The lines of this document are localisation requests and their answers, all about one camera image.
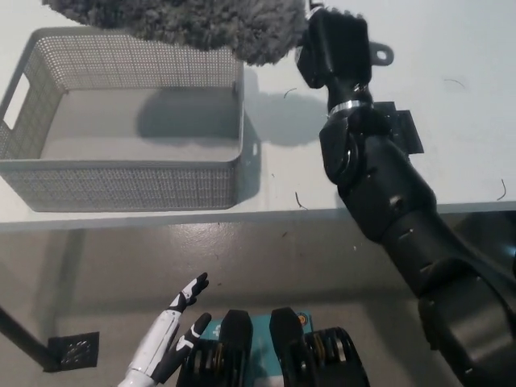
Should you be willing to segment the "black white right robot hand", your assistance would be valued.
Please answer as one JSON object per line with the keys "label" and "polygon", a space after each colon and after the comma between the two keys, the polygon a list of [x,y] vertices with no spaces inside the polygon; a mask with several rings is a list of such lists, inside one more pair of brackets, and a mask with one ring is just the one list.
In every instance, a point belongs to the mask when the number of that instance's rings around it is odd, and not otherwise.
{"label": "black white right robot hand", "polygon": [[372,78],[368,25],[347,12],[317,6],[309,13],[296,65],[311,89],[327,89],[327,111],[349,110],[353,103],[370,103]]}

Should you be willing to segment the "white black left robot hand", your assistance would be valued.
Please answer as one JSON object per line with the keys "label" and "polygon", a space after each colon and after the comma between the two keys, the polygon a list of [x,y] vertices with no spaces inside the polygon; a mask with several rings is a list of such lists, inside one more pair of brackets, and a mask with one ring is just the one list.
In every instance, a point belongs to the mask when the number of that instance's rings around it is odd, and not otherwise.
{"label": "white black left robot hand", "polygon": [[202,273],[160,313],[140,341],[121,386],[157,386],[166,383],[178,370],[212,319],[211,314],[204,313],[180,338],[176,337],[185,310],[208,285],[208,274]]}

